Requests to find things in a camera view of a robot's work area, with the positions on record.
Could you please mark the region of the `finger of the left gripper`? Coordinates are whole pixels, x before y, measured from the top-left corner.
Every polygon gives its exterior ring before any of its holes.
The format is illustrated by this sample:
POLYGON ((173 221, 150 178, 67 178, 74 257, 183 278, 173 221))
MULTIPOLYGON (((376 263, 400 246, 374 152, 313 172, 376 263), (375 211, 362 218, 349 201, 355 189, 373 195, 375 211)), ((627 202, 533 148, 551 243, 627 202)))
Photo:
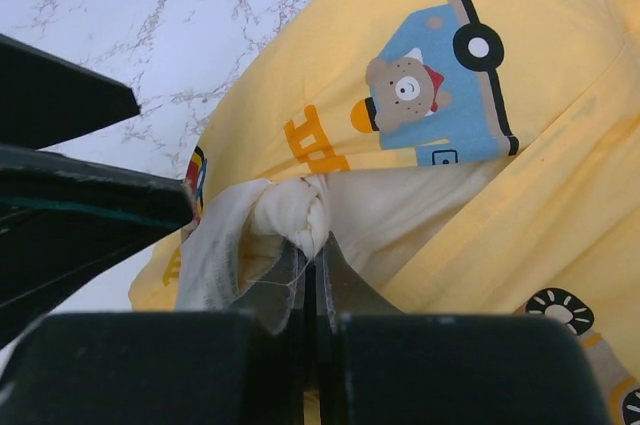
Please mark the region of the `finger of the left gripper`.
POLYGON ((2 146, 2 344, 192 218, 179 180, 2 146))
POLYGON ((1 143, 42 149, 140 114, 132 89, 1 37, 1 143))

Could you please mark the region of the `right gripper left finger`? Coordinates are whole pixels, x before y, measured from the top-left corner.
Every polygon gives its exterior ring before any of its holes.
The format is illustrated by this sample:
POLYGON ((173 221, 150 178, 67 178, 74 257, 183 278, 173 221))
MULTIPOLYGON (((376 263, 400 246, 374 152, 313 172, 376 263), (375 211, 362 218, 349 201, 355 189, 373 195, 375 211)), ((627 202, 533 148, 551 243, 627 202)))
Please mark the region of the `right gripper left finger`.
POLYGON ((239 424, 302 424, 306 378, 305 257, 282 245, 231 307, 239 424))

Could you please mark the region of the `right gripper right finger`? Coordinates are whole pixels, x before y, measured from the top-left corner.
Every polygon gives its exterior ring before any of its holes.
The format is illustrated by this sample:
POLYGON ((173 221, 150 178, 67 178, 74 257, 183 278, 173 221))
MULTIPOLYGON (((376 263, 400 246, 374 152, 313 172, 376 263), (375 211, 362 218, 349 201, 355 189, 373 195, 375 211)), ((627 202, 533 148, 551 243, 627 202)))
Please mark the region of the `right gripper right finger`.
POLYGON ((398 315, 400 310, 349 265, 333 234, 315 257, 314 270, 315 367, 320 419, 323 424, 344 424, 345 365, 339 357, 342 317, 398 315))

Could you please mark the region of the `yellow cartoon-print pillowcase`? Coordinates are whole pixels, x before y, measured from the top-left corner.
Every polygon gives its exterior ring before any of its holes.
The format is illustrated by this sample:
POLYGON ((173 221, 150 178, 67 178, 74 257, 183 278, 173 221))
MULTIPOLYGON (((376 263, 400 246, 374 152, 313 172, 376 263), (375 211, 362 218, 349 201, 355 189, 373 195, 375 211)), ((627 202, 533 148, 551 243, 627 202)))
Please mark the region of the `yellow cartoon-print pillowcase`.
POLYGON ((192 221, 134 279, 176 309, 181 246, 257 179, 503 160, 390 279, 413 313, 522 313, 580 343, 614 424, 639 420, 639 0, 312 0, 217 105, 192 221))

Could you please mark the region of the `white pillow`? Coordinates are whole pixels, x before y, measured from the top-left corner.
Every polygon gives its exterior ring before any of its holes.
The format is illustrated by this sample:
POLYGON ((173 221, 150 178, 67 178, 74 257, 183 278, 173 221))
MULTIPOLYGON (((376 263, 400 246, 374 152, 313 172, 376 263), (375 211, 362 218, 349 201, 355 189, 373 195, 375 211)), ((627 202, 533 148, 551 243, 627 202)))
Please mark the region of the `white pillow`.
POLYGON ((306 259, 335 237, 373 286, 390 279, 505 167, 503 160, 257 179, 214 197, 181 246, 179 311, 221 310, 262 281, 285 241, 306 259))

